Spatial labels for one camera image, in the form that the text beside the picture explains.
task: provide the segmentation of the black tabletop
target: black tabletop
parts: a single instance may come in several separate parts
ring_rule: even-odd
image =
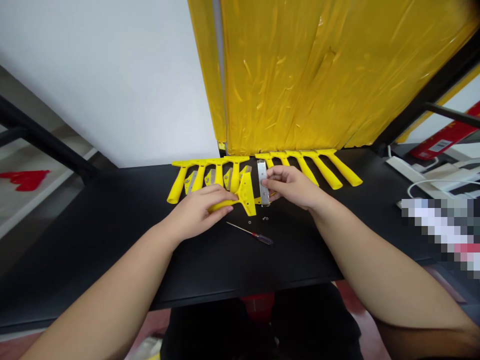
[[[368,149],[341,150],[337,155],[364,183],[352,187],[325,158],[343,183],[332,190],[307,159],[320,187],[409,257],[430,262],[426,240],[406,225],[396,206],[406,197],[410,182]],[[289,160],[298,166],[295,159]],[[243,164],[252,166],[253,191],[258,196],[256,159]],[[101,172],[0,279],[0,334],[53,322],[145,231],[169,214],[174,205],[166,200],[177,174],[178,168],[171,165]],[[285,199],[256,209],[257,215],[248,217],[240,204],[235,205],[213,228],[180,244],[151,308],[343,278],[307,211]],[[274,244],[265,245],[225,221],[263,234]]]

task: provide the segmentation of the yellow plastic sheet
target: yellow plastic sheet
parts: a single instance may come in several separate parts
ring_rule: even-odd
[[[231,155],[371,145],[479,26],[474,1],[221,0]]]
[[[188,7],[215,138],[224,143],[227,141],[227,129],[212,0],[188,0]]]

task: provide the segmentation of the black metal bar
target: black metal bar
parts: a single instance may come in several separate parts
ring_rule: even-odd
[[[0,148],[24,137],[26,134],[27,130],[21,126],[12,127],[11,129],[0,132]]]
[[[425,112],[425,103],[436,103],[449,89],[480,63],[480,29],[430,79],[410,104],[387,126],[372,144],[379,152],[393,143]]]
[[[0,124],[7,129],[21,127],[27,130],[22,138],[51,156],[70,170],[81,176],[87,184],[98,172],[98,169],[45,130],[30,117],[0,96]]]
[[[480,117],[455,111],[431,102],[425,104],[425,110],[480,129]]]

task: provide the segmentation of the red floor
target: red floor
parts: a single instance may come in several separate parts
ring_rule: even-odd
[[[341,293],[348,311],[353,315],[361,329],[360,346],[365,359],[369,360],[390,360],[390,356],[380,338],[379,331],[372,316],[365,310],[359,299],[345,280],[337,281],[336,285]],[[130,359],[138,345],[150,334],[164,334],[169,325],[170,309],[151,311],[148,313],[145,322],[138,334],[132,350],[126,357]],[[41,333],[36,333],[4,342],[0,342],[0,359],[17,360],[34,343]]]

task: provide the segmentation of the forearm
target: forearm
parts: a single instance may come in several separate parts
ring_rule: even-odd
[[[408,328],[474,326],[421,266],[338,201],[322,196],[310,213],[338,267],[372,315]]]
[[[175,249],[162,224],[146,232],[68,308],[23,359],[117,359],[142,326]]]

